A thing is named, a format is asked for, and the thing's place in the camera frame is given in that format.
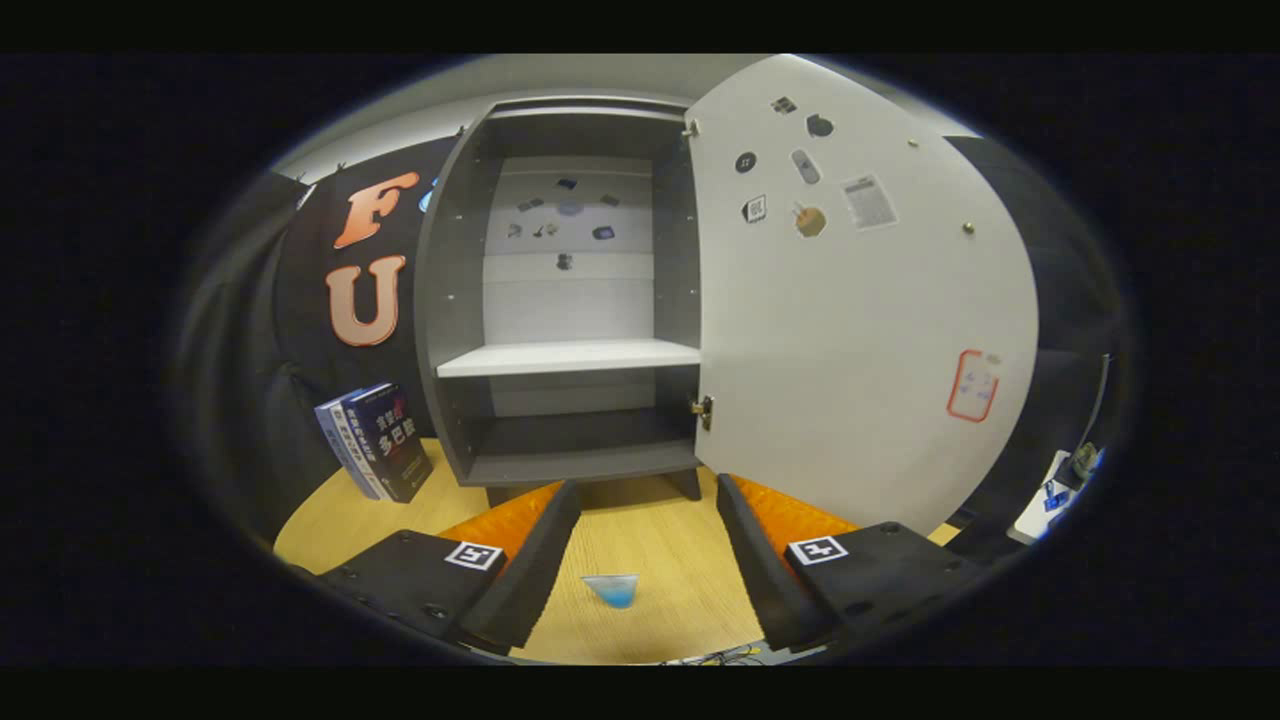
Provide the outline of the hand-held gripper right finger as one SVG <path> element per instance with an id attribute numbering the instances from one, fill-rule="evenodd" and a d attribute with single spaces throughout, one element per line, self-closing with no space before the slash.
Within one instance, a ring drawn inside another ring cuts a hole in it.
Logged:
<path id="1" fill-rule="evenodd" d="M 772 650 L 874 653 L 941 618 L 988 571 L 897 521 L 854 527 L 732 474 L 716 506 Z"/>

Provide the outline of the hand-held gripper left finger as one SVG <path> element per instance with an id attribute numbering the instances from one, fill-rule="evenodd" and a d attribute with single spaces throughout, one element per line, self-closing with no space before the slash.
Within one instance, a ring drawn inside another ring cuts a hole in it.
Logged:
<path id="1" fill-rule="evenodd" d="M 429 480 L 410 503 L 323 484 L 291 516 L 291 564 L 361 618 L 448 647 L 507 655 L 529 642 L 581 515 L 557 482 L 494 509 Z"/>

